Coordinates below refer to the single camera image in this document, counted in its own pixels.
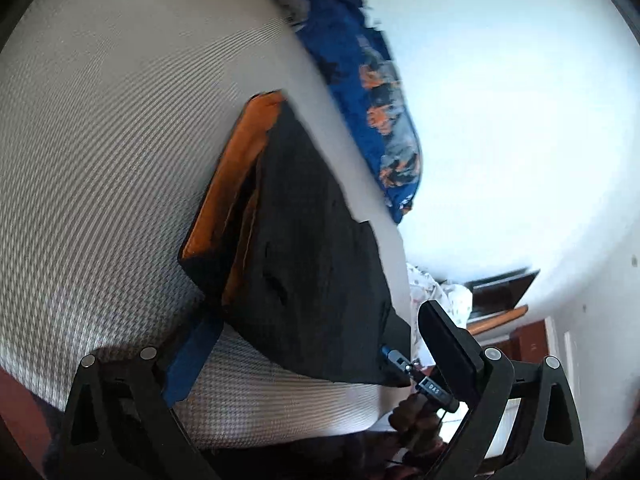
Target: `black fabric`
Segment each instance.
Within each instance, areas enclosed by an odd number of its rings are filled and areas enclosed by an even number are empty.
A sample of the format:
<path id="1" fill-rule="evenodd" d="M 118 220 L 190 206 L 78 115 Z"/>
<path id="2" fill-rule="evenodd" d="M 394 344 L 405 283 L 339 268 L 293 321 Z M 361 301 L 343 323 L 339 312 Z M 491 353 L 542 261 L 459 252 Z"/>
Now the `black fabric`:
<path id="1" fill-rule="evenodd" d="M 339 184 L 286 102 L 268 138 L 258 163 L 248 265 L 223 319 L 267 358 L 301 375 L 408 386 L 380 353 L 387 344 L 409 354 L 410 329 L 391 305 L 369 223 L 351 217 Z M 184 268 L 203 290 L 218 294 L 216 257 L 228 267 L 222 249 Z"/>

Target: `silver screw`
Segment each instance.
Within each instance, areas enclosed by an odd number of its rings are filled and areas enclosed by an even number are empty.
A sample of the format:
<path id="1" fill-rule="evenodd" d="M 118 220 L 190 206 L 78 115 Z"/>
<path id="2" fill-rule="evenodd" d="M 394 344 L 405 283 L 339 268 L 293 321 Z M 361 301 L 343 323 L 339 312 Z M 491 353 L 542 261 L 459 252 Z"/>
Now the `silver screw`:
<path id="1" fill-rule="evenodd" d="M 151 359 L 156 357 L 156 355 L 158 355 L 158 350 L 156 350 L 152 346 L 148 346 L 146 348 L 143 348 L 140 351 L 140 357 L 143 358 L 145 361 L 151 361 Z"/>
<path id="2" fill-rule="evenodd" d="M 491 359 L 491 361 L 499 361 L 502 357 L 502 352 L 497 348 L 487 348 L 484 351 L 484 355 L 486 355 L 487 359 Z"/>
<path id="3" fill-rule="evenodd" d="M 88 368 L 94 363 L 95 363 L 95 356 L 92 354 L 85 355 L 80 361 L 82 368 Z"/>
<path id="4" fill-rule="evenodd" d="M 560 367 L 560 361 L 558 361 L 557 357 L 553 357 L 552 355 L 545 359 L 545 363 L 549 368 L 553 368 L 554 370 Z"/>

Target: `white wall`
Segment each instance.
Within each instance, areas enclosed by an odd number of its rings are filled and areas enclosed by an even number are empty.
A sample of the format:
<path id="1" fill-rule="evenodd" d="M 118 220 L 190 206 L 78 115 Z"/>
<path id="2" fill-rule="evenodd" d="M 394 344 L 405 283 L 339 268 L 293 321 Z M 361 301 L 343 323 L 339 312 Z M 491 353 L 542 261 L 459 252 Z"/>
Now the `white wall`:
<path id="1" fill-rule="evenodd" d="M 631 420 L 640 388 L 640 219 L 590 284 L 553 314 L 566 363 L 574 343 L 577 408 L 585 451 L 597 464 Z"/>
<path id="2" fill-rule="evenodd" d="M 367 1 L 424 150 L 407 259 L 456 280 L 540 268 L 542 318 L 639 211 L 640 46 L 610 0 Z"/>

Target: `person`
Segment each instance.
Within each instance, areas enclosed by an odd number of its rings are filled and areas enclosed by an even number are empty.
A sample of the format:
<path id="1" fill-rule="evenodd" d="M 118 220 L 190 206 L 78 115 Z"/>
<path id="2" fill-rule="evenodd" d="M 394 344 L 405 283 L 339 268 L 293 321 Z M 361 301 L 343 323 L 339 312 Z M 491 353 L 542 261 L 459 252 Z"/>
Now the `person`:
<path id="1" fill-rule="evenodd" d="M 222 480 L 411 480 L 431 468 L 446 444 L 437 408 L 411 394 L 393 410 L 395 431 L 363 431 L 251 449 L 205 452 Z"/>

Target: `blue floral fabric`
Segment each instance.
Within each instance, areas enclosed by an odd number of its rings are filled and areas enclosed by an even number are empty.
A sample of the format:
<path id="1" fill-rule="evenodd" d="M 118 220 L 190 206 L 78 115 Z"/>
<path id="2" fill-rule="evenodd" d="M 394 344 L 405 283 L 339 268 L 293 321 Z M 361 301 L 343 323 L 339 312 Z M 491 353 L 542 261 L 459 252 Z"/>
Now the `blue floral fabric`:
<path id="1" fill-rule="evenodd" d="M 396 223 L 420 183 L 420 142 L 382 34 L 362 0 L 276 0 L 313 57 Z"/>

